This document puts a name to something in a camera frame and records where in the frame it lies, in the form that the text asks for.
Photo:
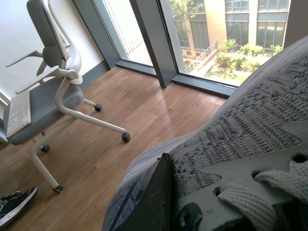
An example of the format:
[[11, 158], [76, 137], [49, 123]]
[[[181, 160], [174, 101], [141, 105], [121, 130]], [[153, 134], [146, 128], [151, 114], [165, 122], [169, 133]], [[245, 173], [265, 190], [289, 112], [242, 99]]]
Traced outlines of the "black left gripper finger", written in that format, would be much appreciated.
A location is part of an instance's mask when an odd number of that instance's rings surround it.
[[173, 192], [173, 167], [168, 153], [163, 153], [140, 202], [121, 231], [169, 231]]

